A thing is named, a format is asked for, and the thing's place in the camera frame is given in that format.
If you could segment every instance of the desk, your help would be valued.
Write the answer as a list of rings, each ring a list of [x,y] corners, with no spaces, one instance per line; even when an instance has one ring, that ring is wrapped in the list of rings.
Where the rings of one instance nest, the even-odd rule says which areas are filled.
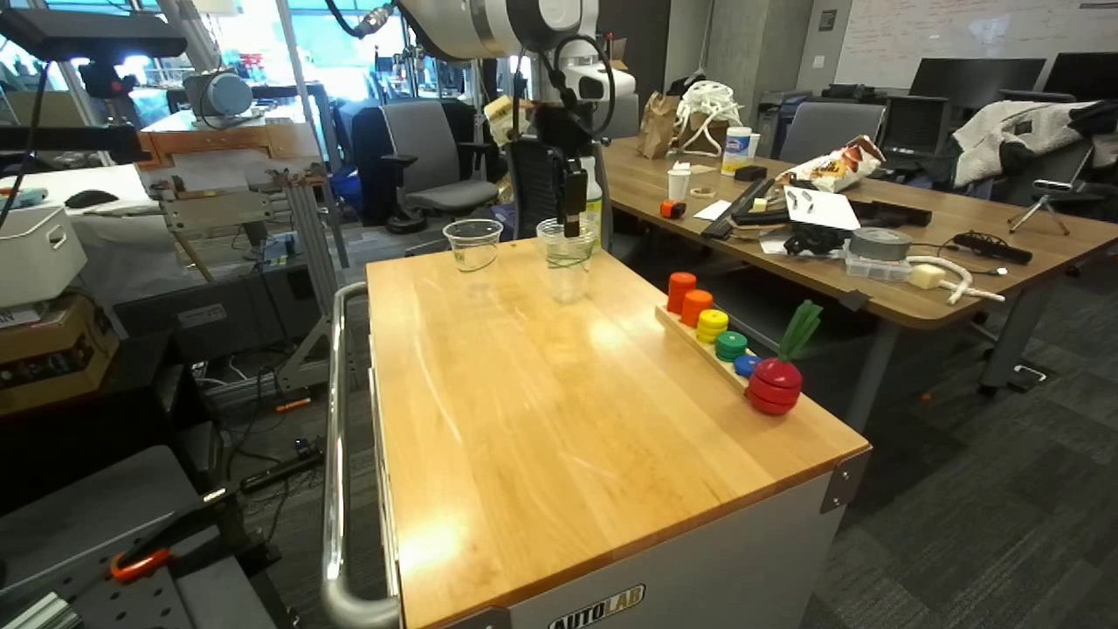
[[[657,216],[657,207],[669,190],[669,159],[647,159],[638,153],[638,139],[618,139],[604,150],[604,165],[610,165],[604,171],[610,171],[611,211],[647,221],[657,231],[704,240],[699,235],[705,221],[695,221],[695,214],[690,214],[680,223]],[[1036,259],[1027,266],[1013,266],[1010,276],[983,276],[983,286],[1000,292],[1018,292],[1018,307],[1002,328],[1002,342],[995,346],[983,379],[990,388],[1002,388],[1010,379],[1013,358],[1022,355],[1024,342],[1030,339],[1030,328],[1041,317],[1045,291],[1039,286],[1048,276],[1118,240],[1118,223],[1099,223],[1081,216],[1065,216],[1072,238],[1065,238],[1045,216],[1030,221],[1022,235],[1010,238],[1008,221],[1022,216],[1024,214],[1022,207],[952,195],[933,190],[908,190],[908,184],[874,180],[874,177],[848,190],[848,195],[930,211],[933,214],[930,227],[907,227],[912,240],[945,245],[960,231],[990,231],[990,235],[1002,235],[1018,249],[1036,250]],[[952,328],[967,321],[983,307],[978,296],[946,304],[945,292],[926,292],[907,284],[895,286],[895,284],[859,279],[829,259],[762,254],[762,245],[755,240],[704,240],[704,245],[712,245],[741,259],[746,266],[776,273],[825,296],[848,296],[848,292],[867,296],[862,311],[876,317],[876,336],[874,336],[872,355],[862,358],[852,406],[845,411],[852,425],[859,425],[874,411],[874,398],[887,370],[898,328],[916,328],[916,333]],[[983,266],[983,269],[990,266],[972,254],[952,254],[952,250],[945,254],[960,266]]]
[[[484,284],[367,266],[385,553],[407,624],[796,624],[872,442],[808,393],[751,411],[611,254],[557,304],[534,240]]]

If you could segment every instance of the metal frame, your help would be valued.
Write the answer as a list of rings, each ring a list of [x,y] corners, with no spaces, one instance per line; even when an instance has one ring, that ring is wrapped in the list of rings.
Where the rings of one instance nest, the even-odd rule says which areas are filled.
[[[329,421],[327,421],[327,522],[322,522],[322,602],[335,624],[364,624],[364,629],[395,629],[400,602],[395,596],[359,596],[349,589],[345,572],[345,304],[364,296],[364,284],[345,284],[335,291],[332,328],[329,328]]]

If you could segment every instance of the gray carpet floor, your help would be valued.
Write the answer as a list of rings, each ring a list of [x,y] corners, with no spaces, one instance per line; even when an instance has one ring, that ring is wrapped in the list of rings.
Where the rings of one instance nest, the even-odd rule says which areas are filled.
[[[359,235],[353,259],[387,259]],[[416,238],[400,250],[441,249]],[[1027,358],[1053,370],[1030,390],[978,390],[983,342],[926,370],[916,393],[887,398],[867,421],[874,466],[836,539],[804,616],[808,629],[898,624],[1118,624],[1118,263],[1057,279]],[[233,480],[322,439],[327,402],[258,411],[233,425]],[[367,409],[349,416],[353,582],[385,589]],[[322,470],[293,474],[249,504],[249,527],[277,559],[254,572],[285,623],[332,624],[317,602]]]

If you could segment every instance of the glass cup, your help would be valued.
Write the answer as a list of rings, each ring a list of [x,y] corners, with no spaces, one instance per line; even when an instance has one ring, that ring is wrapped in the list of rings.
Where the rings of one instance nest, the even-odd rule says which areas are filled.
[[[443,227],[463,273],[484,273],[495,259],[505,223],[492,216],[463,216]]]
[[[548,286],[561,304],[572,304],[586,292],[586,238],[567,238],[561,221],[541,221],[534,227],[541,254],[548,263]]]

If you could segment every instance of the cardboard box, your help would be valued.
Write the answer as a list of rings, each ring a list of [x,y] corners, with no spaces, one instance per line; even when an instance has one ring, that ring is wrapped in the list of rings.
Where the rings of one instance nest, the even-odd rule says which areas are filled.
[[[98,390],[115,346],[87,292],[62,292],[45,321],[0,328],[0,416]]]

